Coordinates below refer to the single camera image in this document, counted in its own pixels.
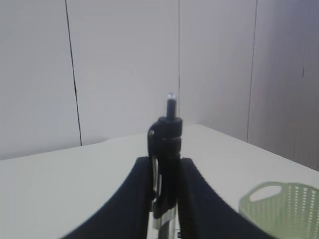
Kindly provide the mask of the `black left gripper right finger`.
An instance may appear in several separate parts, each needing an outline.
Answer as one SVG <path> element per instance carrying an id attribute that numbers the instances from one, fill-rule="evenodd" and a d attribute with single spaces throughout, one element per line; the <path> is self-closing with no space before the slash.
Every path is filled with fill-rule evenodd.
<path id="1" fill-rule="evenodd" d="M 178 173 L 178 219 L 182 239 L 271 239 L 232 209 L 205 181 L 190 158 Z"/>

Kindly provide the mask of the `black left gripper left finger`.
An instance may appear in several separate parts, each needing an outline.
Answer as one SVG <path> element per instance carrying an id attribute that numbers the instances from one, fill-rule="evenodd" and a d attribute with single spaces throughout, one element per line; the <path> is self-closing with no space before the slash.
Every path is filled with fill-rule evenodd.
<path id="1" fill-rule="evenodd" d="M 148 157 L 136 159 L 125 181 L 89 219 L 65 239 L 146 239 L 154 198 L 153 171 Z"/>

